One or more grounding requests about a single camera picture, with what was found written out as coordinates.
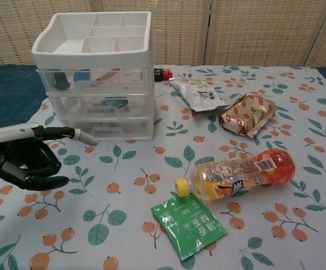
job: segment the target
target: yellow bottle cap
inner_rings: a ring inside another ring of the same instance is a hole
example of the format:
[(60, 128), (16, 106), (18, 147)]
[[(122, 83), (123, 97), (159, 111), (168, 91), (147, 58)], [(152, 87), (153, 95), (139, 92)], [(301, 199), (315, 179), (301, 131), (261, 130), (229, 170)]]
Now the yellow bottle cap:
[(185, 178), (175, 180), (175, 190), (179, 197), (189, 195), (189, 186)]

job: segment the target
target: robotic hand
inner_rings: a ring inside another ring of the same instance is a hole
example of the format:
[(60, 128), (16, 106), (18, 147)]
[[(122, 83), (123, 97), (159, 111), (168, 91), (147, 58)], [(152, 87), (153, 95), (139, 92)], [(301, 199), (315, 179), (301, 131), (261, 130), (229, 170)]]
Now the robotic hand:
[(96, 146), (97, 139), (80, 129), (44, 128), (35, 123), (0, 128), (0, 178), (27, 190), (51, 190), (69, 182), (68, 177), (52, 176), (61, 163), (44, 140), (79, 140)]

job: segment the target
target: white plastic drawer organizer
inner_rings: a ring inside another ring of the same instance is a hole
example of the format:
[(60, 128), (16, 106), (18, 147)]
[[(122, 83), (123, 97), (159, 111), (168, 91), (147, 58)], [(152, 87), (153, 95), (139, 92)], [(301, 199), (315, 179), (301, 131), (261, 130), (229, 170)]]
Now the white plastic drawer organizer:
[(152, 139), (150, 12), (57, 13), (32, 53), (63, 125), (101, 139)]

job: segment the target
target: juice bottle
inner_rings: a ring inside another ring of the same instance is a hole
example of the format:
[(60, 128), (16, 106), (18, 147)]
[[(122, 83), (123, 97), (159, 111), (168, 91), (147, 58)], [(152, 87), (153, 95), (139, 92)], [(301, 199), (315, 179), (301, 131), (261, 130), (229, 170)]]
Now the juice bottle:
[(200, 164), (190, 177), (175, 181), (178, 196), (193, 193), (202, 200), (230, 196), (243, 187), (286, 183), (294, 177), (291, 156), (281, 149), (269, 149), (250, 159), (221, 160)]

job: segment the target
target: tablecloth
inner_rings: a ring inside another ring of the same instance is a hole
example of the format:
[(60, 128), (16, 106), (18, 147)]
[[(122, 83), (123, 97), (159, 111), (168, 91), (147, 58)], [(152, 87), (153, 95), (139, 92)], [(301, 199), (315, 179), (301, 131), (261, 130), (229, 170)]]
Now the tablecloth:
[[(0, 179), (0, 269), (326, 269), (326, 80), (310, 67), (159, 67), (204, 79), (227, 101), (263, 95), (278, 110), (254, 139), (236, 136), (218, 111), (191, 112), (161, 82), (152, 141), (48, 142), (70, 182), (31, 192)], [(30, 121), (61, 125), (48, 100)], [(229, 233), (181, 262), (150, 208), (201, 159), (273, 147), (293, 156), (294, 179), (208, 202)]]

